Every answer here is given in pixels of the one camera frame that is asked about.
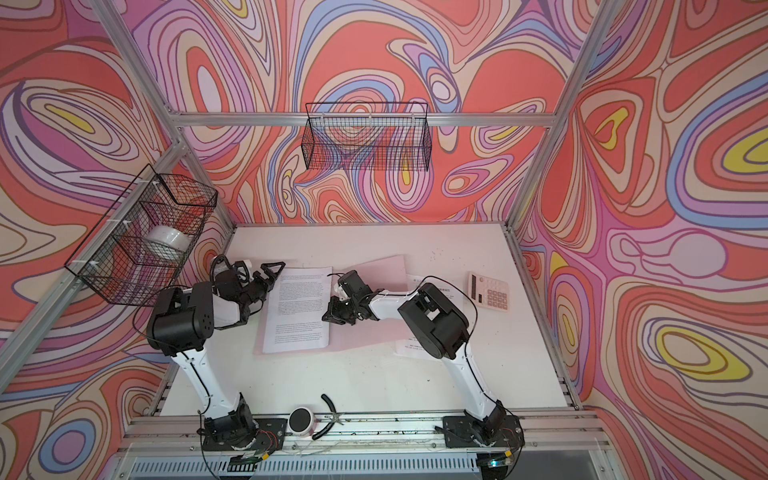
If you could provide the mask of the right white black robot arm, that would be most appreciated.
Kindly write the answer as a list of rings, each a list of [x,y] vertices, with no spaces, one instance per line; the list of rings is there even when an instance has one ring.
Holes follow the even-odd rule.
[[[409,292],[373,289],[357,271],[340,274],[339,294],[333,295],[322,320],[353,326],[360,321],[400,319],[410,329],[423,350],[441,361],[464,400],[467,434],[454,438],[480,446],[490,446],[500,434],[508,411],[486,387],[470,349],[474,327],[463,310],[431,281],[421,280]]]

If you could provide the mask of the printed paper sheet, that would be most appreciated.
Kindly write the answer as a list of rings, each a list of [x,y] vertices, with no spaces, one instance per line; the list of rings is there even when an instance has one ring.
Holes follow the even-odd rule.
[[[325,349],[329,324],[322,320],[331,296],[331,267],[286,268],[269,295],[261,352]]]
[[[423,278],[417,275],[407,275],[408,287],[413,290]],[[427,282],[436,285],[445,295],[451,300],[456,300],[455,290],[441,280],[434,278],[427,279]],[[397,340],[395,342],[395,354],[401,357],[407,357],[425,361],[436,361],[436,358],[432,357],[418,342],[416,337],[410,337],[408,339]]]

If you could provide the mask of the pink paper folder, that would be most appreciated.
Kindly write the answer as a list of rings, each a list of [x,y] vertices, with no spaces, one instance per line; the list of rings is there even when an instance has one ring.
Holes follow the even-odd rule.
[[[404,255],[394,255],[342,268],[341,271],[356,270],[361,278],[372,281],[372,288],[405,291],[409,286],[405,264]],[[267,341],[268,322],[260,321],[254,354],[275,355],[315,350],[336,352],[406,340],[411,337],[411,331],[407,325],[402,320],[394,318],[358,321],[354,326],[317,320],[298,324],[298,327],[314,327],[315,330],[308,333],[279,334],[277,339],[280,343],[276,347],[271,347],[271,343]]]

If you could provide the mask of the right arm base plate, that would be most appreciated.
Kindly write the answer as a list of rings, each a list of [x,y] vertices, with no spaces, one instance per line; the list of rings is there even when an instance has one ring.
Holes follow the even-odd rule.
[[[513,452],[526,444],[519,418],[505,415],[494,425],[470,416],[445,416],[434,427],[448,448],[504,448]]]

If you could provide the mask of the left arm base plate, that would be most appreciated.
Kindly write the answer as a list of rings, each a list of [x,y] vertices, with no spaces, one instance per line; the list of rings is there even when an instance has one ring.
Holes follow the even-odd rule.
[[[283,448],[287,424],[288,421],[285,418],[257,418],[253,432],[228,433],[218,437],[204,434],[202,450],[206,453],[236,451],[274,453]]]

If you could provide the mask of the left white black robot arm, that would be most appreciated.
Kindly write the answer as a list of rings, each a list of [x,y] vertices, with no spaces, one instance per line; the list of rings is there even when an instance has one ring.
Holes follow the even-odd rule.
[[[244,326],[263,308],[286,264],[214,258],[209,278],[159,291],[144,336],[187,376],[202,403],[198,435],[204,448],[252,449],[260,434],[244,395],[211,343],[219,330]]]

